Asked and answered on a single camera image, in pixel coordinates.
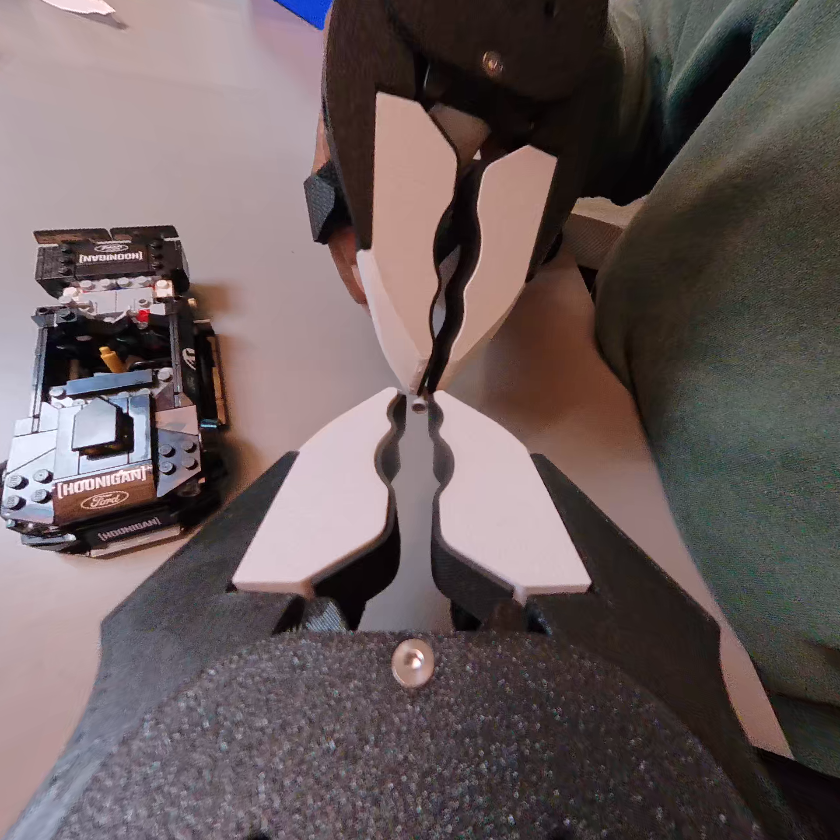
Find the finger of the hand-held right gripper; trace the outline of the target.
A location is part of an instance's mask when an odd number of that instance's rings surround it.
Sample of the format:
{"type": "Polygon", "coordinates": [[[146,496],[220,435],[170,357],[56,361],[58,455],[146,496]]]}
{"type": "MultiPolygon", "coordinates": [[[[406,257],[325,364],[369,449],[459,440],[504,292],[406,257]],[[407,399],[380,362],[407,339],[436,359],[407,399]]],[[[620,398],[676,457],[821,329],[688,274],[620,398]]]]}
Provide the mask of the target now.
{"type": "Polygon", "coordinates": [[[457,170],[454,147],[419,102],[377,93],[371,246],[358,268],[376,337],[407,393],[422,390],[433,354],[434,245],[457,170]]]}
{"type": "Polygon", "coordinates": [[[543,220],[556,166],[551,154],[531,145],[489,163],[477,185],[477,238],[463,251],[447,288],[444,326],[435,340],[429,392],[448,388],[460,369],[507,319],[520,297],[543,220]]]}

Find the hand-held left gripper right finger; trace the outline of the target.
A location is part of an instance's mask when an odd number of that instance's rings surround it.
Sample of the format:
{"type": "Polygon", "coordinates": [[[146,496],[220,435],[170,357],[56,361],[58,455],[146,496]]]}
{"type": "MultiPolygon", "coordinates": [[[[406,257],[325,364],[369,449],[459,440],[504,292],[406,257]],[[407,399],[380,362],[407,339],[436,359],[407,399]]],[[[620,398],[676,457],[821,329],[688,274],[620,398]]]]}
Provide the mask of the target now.
{"type": "Polygon", "coordinates": [[[514,435],[444,391],[431,402],[434,538],[456,602],[476,577],[516,602],[587,592],[592,579],[532,457],[514,435]]]}

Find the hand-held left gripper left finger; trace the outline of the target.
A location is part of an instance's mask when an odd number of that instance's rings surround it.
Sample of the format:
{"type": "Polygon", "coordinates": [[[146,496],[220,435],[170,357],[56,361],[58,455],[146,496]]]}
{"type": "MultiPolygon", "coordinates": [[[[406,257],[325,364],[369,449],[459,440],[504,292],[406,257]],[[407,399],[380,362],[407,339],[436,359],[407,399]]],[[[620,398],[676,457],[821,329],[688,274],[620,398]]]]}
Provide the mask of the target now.
{"type": "Polygon", "coordinates": [[[386,387],[301,447],[233,575],[242,592],[314,595],[385,534],[391,481],[378,458],[403,394],[386,387]]]}

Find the blue plastic bin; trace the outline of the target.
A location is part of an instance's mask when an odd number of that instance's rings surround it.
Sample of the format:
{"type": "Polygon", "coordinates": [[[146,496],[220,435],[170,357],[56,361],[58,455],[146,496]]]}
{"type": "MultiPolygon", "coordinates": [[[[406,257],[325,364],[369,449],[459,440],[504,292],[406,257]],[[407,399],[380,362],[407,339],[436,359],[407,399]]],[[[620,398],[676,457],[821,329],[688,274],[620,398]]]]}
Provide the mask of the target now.
{"type": "Polygon", "coordinates": [[[333,1],[276,1],[286,10],[296,15],[312,27],[323,30],[333,1]]]}

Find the black lego car model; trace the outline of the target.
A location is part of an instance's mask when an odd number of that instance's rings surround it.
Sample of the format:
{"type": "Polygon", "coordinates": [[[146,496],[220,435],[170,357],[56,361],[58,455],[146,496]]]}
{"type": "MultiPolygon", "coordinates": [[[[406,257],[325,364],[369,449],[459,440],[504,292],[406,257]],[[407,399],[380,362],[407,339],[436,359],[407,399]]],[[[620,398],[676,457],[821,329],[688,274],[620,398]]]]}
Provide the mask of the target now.
{"type": "Polygon", "coordinates": [[[217,336],[172,225],[38,230],[28,414],[2,463],[2,519],[88,558],[176,539],[214,511],[227,425],[217,336]]]}

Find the person's right hand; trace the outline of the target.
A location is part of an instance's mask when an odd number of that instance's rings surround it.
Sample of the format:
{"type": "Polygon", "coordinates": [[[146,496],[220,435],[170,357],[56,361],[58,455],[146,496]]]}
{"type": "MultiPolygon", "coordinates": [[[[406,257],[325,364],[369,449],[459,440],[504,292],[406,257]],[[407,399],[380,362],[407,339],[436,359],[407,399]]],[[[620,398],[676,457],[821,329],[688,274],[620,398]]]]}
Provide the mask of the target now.
{"type": "Polygon", "coordinates": [[[356,258],[356,241],[352,227],[344,226],[334,231],[329,239],[328,248],[333,264],[351,298],[368,311],[368,302],[356,258]]]}

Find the person's green sweatshirt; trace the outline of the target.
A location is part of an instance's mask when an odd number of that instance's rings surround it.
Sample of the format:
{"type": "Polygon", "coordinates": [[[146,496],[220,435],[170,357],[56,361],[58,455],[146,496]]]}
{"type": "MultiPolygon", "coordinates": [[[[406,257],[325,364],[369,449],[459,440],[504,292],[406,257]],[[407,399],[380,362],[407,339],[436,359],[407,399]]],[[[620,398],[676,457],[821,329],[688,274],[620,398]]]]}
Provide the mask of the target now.
{"type": "Polygon", "coordinates": [[[595,330],[794,757],[838,778],[839,3],[800,1],[657,180],[595,330]]]}

